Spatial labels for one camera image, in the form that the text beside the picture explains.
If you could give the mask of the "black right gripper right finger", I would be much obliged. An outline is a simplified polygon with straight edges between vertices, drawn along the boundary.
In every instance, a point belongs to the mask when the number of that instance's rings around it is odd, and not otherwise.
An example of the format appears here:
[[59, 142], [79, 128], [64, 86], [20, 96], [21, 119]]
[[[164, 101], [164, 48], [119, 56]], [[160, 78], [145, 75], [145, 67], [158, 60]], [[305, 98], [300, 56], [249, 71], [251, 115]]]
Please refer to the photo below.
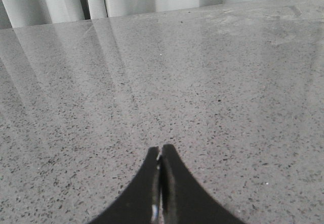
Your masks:
[[165, 223], [243, 223], [201, 187], [172, 144], [163, 146], [160, 163]]

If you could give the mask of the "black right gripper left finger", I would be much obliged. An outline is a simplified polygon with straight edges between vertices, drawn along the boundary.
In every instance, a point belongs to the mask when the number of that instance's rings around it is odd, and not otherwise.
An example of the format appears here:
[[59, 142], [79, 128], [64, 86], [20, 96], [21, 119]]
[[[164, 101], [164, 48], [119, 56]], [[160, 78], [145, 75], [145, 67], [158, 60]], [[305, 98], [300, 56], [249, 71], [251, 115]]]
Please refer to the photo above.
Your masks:
[[141, 168], [122, 194], [91, 223], [158, 223], [160, 170], [158, 147], [148, 149]]

